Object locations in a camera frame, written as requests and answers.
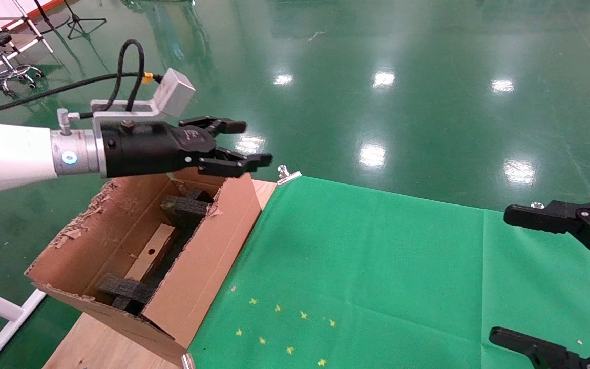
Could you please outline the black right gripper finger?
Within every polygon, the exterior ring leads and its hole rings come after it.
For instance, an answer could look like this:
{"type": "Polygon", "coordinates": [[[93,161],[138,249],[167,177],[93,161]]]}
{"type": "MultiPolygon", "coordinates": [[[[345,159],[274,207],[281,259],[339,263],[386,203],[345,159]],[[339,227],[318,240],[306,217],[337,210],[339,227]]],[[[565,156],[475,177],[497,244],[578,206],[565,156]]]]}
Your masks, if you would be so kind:
{"type": "Polygon", "coordinates": [[[504,222],[531,230],[570,234],[590,250],[590,202],[584,204],[553,200],[544,208],[509,205],[504,222]]]}
{"type": "Polygon", "coordinates": [[[489,341],[506,350],[525,355],[534,368],[590,368],[590,357],[581,357],[566,346],[503,327],[492,327],[489,341]]]}

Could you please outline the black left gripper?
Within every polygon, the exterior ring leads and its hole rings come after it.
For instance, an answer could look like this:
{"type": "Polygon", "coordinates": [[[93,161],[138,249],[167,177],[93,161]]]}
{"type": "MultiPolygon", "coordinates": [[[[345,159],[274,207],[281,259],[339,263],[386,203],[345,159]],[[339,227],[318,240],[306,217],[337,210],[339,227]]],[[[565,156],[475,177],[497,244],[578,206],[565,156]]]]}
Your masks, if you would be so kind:
{"type": "Polygon", "coordinates": [[[102,123],[104,168],[107,178],[170,173],[198,164],[198,173],[211,177],[239,178],[272,164],[272,154],[241,154],[216,149],[215,136],[246,131],[241,120],[202,115],[179,121],[102,123]]]}

